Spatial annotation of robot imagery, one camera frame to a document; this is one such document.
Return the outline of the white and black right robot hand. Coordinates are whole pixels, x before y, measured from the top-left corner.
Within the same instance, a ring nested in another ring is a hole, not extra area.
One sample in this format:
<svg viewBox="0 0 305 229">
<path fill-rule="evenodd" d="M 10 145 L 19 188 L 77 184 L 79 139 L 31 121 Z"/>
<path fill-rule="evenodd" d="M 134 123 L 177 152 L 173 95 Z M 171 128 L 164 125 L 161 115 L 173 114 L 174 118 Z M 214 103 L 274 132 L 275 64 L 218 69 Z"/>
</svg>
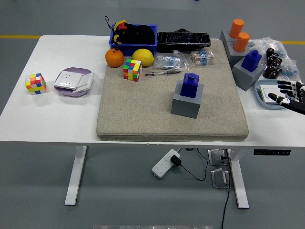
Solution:
<svg viewBox="0 0 305 229">
<path fill-rule="evenodd" d="M 277 81 L 280 92 L 287 95 L 281 97 L 274 93 L 269 93 L 268 97 L 277 102 L 282 107 L 305 114 L 305 84 L 301 81 Z"/>
</svg>

